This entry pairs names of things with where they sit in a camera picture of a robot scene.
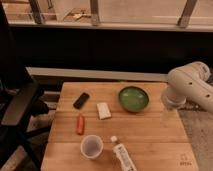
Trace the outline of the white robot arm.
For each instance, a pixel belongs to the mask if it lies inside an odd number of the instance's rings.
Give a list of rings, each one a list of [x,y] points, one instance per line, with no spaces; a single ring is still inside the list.
[[[209,67],[200,61],[174,68],[167,74],[168,86],[161,95],[164,106],[177,109],[189,99],[213,114],[213,86],[207,83]]]

